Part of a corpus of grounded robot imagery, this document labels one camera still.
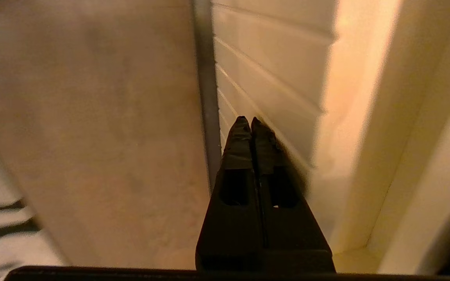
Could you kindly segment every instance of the white wall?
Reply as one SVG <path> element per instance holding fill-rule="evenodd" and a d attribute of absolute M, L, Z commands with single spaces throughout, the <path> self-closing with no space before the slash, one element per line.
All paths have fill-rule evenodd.
<path fill-rule="evenodd" d="M 450 253 L 450 38 L 370 237 L 380 272 L 433 274 Z"/>
<path fill-rule="evenodd" d="M 336 251 L 400 4 L 214 0 L 222 142 L 238 114 L 273 128 L 310 179 L 307 199 Z"/>
<path fill-rule="evenodd" d="M 413 192 L 397 176 L 420 175 L 450 117 L 450 1 L 215 0 L 214 31 L 222 142 L 238 114 L 263 119 L 309 180 L 337 270 L 398 270 Z"/>

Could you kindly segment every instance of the striped fabric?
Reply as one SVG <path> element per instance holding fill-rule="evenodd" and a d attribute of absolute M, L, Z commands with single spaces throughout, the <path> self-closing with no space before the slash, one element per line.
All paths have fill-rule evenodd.
<path fill-rule="evenodd" d="M 23 265 L 63 265 L 0 164 L 0 280 Z"/>

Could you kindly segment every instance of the white panel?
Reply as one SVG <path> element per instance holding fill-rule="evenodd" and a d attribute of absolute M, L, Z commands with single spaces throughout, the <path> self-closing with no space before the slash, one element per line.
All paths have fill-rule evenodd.
<path fill-rule="evenodd" d="M 224 5 L 278 18 L 289 23 L 310 27 L 313 32 L 331 30 L 335 1 L 329 0 L 213 0 Z"/>
<path fill-rule="evenodd" d="M 268 77 L 261 75 L 254 64 L 239 59 L 237 53 L 218 40 L 215 41 L 215 52 L 221 58 L 217 71 L 218 86 L 221 87 L 220 78 L 226 78 L 229 83 L 235 82 L 265 112 L 309 165 L 316 121 L 309 109 L 303 106 L 303 102 L 287 95 L 281 85 L 267 80 Z"/>
<path fill-rule="evenodd" d="M 261 121 L 267 124 L 277 135 L 277 139 L 284 145 L 286 152 L 293 164 L 299 169 L 300 175 L 306 178 L 307 171 L 312 169 L 309 163 L 305 162 L 302 155 L 291 144 L 291 142 L 284 136 L 281 130 L 271 121 L 271 119 L 255 104 L 255 102 L 241 89 L 220 66 L 216 66 L 216 81 L 218 84 L 218 91 L 227 97 L 228 101 L 240 115 L 246 116 L 251 121 L 253 117 L 258 117 Z"/>
<path fill-rule="evenodd" d="M 232 125 L 227 122 L 227 120 L 223 116 L 223 113 L 221 113 L 221 110 L 218 110 L 218 119 L 220 121 L 220 129 L 228 132 Z"/>
<path fill-rule="evenodd" d="M 220 144 L 221 144 L 221 154 L 223 154 L 223 150 L 225 149 L 225 144 L 227 144 L 227 133 L 223 133 L 222 130 L 220 130 Z"/>
<path fill-rule="evenodd" d="M 243 53 L 291 87 L 304 101 L 318 107 L 332 39 L 321 39 L 305 30 L 223 7 L 213 8 L 213 21 L 214 33 L 220 41 Z"/>
<path fill-rule="evenodd" d="M 220 91 L 218 92 L 218 108 L 225 118 L 225 121 L 232 126 L 236 122 L 238 115 Z"/>

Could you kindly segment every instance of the horizontal groove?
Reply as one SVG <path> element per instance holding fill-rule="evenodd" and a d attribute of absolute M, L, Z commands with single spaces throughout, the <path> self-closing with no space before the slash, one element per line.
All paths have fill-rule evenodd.
<path fill-rule="evenodd" d="M 218 115 L 220 116 L 221 119 L 223 119 L 223 122 L 225 123 L 225 125 L 227 125 L 227 127 L 230 129 L 231 126 L 230 124 L 227 122 L 227 118 L 225 118 L 225 116 L 223 116 L 223 113 L 221 113 L 221 110 L 218 110 Z"/>
<path fill-rule="evenodd" d="M 270 25 L 273 28 L 281 29 L 286 33 L 296 34 L 308 41 L 318 42 L 325 45 L 330 45 L 336 41 L 336 36 L 329 30 L 312 27 L 310 25 L 301 25 L 299 23 L 292 23 L 275 16 L 268 16 L 266 14 L 258 14 L 248 9 L 241 9 L 237 7 L 230 7 L 219 3 L 213 3 L 213 6 L 222 11 L 236 14 L 243 18 L 248 18 L 252 21 L 257 21 L 263 25 Z"/>
<path fill-rule="evenodd" d="M 222 139 L 224 139 L 225 141 L 227 141 L 227 137 L 225 137 L 225 135 L 223 134 L 223 130 L 220 129 L 220 137 Z"/>
<path fill-rule="evenodd" d="M 283 82 L 282 80 L 277 78 L 273 73 L 265 69 L 261 64 L 257 63 L 252 58 L 248 57 L 245 53 L 230 46 L 229 44 L 225 43 L 223 40 L 221 40 L 216 36 L 214 37 L 214 39 L 222 46 L 227 48 L 229 51 L 231 51 L 237 58 L 253 67 L 256 71 L 258 71 L 261 75 L 263 75 L 266 78 L 266 80 L 270 81 L 272 84 L 277 86 L 277 88 L 280 89 L 280 91 L 282 91 L 287 96 L 292 98 L 294 102 L 296 102 L 301 107 L 305 108 L 307 113 L 310 113 L 314 117 L 318 117 L 325 113 L 325 111 L 319 107 L 318 103 L 315 103 L 314 101 L 308 102 L 300 98 L 301 96 L 303 96 L 303 94 L 297 92 L 286 82 Z"/>
<path fill-rule="evenodd" d="M 216 90 L 218 92 L 218 95 L 221 96 L 221 98 L 223 98 L 223 100 L 225 101 L 225 103 L 228 105 L 228 107 L 230 108 L 230 110 L 232 110 L 232 113 L 237 117 L 239 116 L 239 114 L 237 114 L 236 109 L 232 106 L 232 104 L 230 103 L 230 101 L 227 99 L 227 97 L 223 94 L 223 92 L 220 89 Z"/>
<path fill-rule="evenodd" d="M 302 166 L 305 170 L 314 170 L 315 166 L 303 159 L 301 153 L 296 149 L 293 144 L 284 136 L 281 130 L 275 126 L 275 124 L 268 118 L 268 116 L 261 110 L 258 105 L 249 97 L 248 93 L 244 91 L 241 86 L 239 86 L 228 74 L 227 72 L 220 66 L 220 64 L 216 64 L 216 68 L 223 73 L 223 75 L 227 78 L 227 80 L 234 86 L 237 92 L 243 96 L 246 102 L 248 102 L 255 110 L 261 115 L 262 121 L 264 121 L 270 129 L 275 132 L 277 139 L 286 147 L 288 150 L 288 154 L 292 155 L 295 160 Z"/>

